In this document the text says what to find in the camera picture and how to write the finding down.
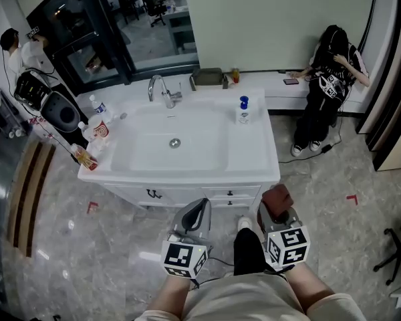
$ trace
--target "window frame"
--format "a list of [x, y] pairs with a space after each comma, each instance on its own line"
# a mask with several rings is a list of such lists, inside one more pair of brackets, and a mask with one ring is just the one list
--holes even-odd
[[[156, 66], [137, 70], [134, 61], [126, 47], [120, 29], [111, 13], [108, 0], [81, 0], [84, 10], [88, 15], [93, 32], [81, 36], [72, 42], [61, 46], [61, 41], [55, 36], [50, 27], [50, 21], [43, 13], [43, 8], [51, 0], [43, 0], [27, 17], [30, 27], [40, 26], [41, 34], [49, 40], [49, 46], [45, 48], [45, 54], [51, 60], [57, 73], [73, 92], [75, 96], [91, 92], [100, 88], [107, 88], [118, 84], [128, 85], [131, 82], [146, 80], [153, 75], [172, 76], [189, 74], [199, 68], [199, 62], [173, 64], [171, 66]], [[101, 42], [106, 48], [111, 60], [117, 70], [117, 74], [107, 78], [83, 82], [76, 70], [71, 65], [67, 56], [79, 49]]]

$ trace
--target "drain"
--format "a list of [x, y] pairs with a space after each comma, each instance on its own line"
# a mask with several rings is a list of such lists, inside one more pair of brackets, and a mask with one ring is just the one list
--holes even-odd
[[173, 138], [173, 139], [171, 139], [170, 142], [169, 142], [169, 146], [170, 146], [171, 148], [177, 148], [177, 147], [179, 147], [180, 145], [181, 145], [181, 140], [178, 139], [178, 138]]

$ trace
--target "woman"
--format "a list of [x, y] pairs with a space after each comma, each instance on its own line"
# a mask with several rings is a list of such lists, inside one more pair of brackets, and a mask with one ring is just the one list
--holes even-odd
[[297, 157], [308, 145], [317, 151], [327, 138], [328, 127], [346, 101], [356, 80], [368, 87], [370, 79], [359, 51], [349, 43], [346, 32], [329, 26], [322, 34], [309, 66], [302, 72], [290, 72], [292, 78], [311, 76], [307, 106], [297, 121], [291, 154]]

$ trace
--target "headphones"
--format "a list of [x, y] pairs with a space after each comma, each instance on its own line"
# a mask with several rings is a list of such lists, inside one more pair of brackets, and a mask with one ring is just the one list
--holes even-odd
[[333, 42], [334, 35], [335, 35], [338, 31], [339, 31], [338, 29], [334, 31], [334, 33], [333, 33], [333, 35], [332, 35], [332, 37], [331, 37], [331, 40], [329, 41], [329, 44], [328, 44], [328, 51], [329, 51], [329, 52], [331, 52], [331, 43]]

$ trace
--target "hand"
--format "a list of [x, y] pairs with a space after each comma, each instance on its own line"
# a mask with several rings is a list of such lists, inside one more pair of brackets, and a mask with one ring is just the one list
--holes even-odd
[[303, 72], [289, 72], [288, 73], [290, 78], [304, 78], [305, 74]]
[[334, 61], [340, 63], [343, 67], [347, 68], [349, 66], [349, 62], [345, 56], [342, 55], [335, 55], [333, 57]]

